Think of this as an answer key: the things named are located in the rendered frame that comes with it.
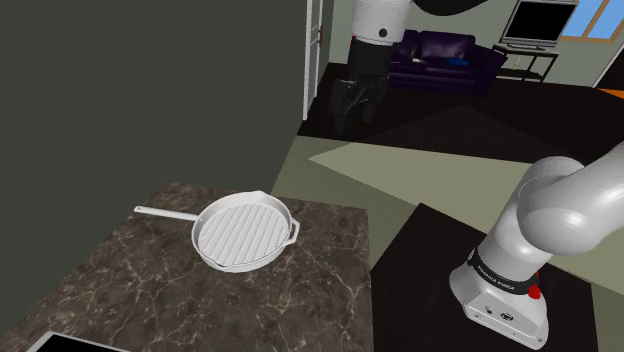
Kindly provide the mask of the white grill pan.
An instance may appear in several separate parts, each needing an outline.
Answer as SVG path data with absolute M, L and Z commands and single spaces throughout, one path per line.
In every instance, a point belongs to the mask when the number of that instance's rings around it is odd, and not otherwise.
M 134 211 L 192 222 L 193 248 L 208 266 L 226 273 L 270 264 L 297 241 L 300 231 L 288 207 L 263 191 L 224 196 L 197 215 L 146 206 Z

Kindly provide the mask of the window with wooden frame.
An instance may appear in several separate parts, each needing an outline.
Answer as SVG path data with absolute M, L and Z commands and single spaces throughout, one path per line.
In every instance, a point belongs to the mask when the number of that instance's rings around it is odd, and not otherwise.
M 577 4 L 561 38 L 614 43 L 624 32 L 624 0 L 573 0 Z

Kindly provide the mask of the television on dark stand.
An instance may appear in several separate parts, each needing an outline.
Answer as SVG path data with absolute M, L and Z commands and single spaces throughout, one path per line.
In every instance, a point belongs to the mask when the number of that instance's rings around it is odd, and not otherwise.
M 559 57 L 554 48 L 577 6 L 574 0 L 517 0 L 492 49 L 505 57 L 531 56 L 532 60 L 524 70 L 502 68 L 498 76 L 543 82 Z

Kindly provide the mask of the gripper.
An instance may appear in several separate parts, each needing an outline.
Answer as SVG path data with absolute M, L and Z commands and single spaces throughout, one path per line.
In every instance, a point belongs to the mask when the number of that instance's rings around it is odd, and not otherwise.
M 328 103 L 336 134 L 344 132 L 352 110 L 361 99 L 362 88 L 369 95 L 362 103 L 360 120 L 364 123 L 372 121 L 384 99 L 385 90 L 381 86 L 387 77 L 392 55 L 392 45 L 376 45 L 352 38 L 347 62 L 348 80 L 334 82 Z

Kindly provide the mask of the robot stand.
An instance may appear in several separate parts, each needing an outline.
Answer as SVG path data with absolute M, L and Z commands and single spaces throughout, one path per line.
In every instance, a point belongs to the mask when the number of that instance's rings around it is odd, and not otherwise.
M 553 265 L 539 272 L 549 336 L 533 351 L 469 320 L 449 285 L 485 235 L 419 204 L 373 266 L 374 352 L 599 352 L 591 285 Z

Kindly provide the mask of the white door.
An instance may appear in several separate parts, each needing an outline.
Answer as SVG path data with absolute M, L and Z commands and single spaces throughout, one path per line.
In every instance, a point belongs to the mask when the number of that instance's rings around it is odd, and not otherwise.
M 313 100 L 317 96 L 323 0 L 306 0 L 306 5 L 303 120 L 308 118 Z

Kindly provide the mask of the dark purple sofa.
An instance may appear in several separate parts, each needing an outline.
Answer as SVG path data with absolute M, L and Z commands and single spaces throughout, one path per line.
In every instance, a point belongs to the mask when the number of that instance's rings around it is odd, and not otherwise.
M 483 97 L 506 61 L 473 35 L 407 29 L 394 45 L 389 86 Z

